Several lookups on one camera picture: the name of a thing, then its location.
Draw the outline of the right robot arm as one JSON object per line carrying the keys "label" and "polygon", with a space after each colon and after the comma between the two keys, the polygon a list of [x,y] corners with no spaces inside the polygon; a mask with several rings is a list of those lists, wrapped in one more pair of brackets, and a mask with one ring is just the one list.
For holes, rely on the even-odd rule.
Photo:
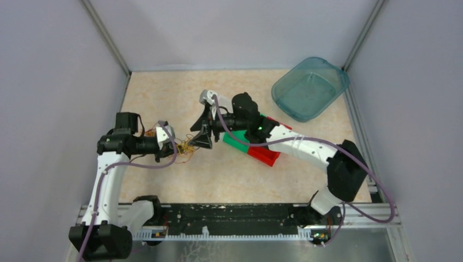
{"label": "right robot arm", "polygon": [[351,202],[357,196],[369,169],[354,142],[334,144],[299,134],[262,115],[246,92],[229,100],[215,91],[203,90],[199,101],[204,111],[190,128],[197,134],[189,145],[211,149],[226,133],[242,145],[284,153],[326,173],[327,185],[309,202],[307,217],[312,224],[323,224],[334,206]]}

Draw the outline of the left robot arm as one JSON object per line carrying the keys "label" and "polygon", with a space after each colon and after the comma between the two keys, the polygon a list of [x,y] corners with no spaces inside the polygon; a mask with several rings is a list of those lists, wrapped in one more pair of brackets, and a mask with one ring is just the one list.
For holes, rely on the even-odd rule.
{"label": "left robot arm", "polygon": [[121,216],[119,197],[129,166],[163,169],[176,156],[175,133],[167,121],[159,121],[154,136],[147,136],[139,114],[117,113],[114,127],[97,142],[97,174],[89,205],[81,222],[69,229],[69,240],[79,251],[76,261],[126,259],[133,236],[143,225],[165,220],[158,196],[135,198]]}

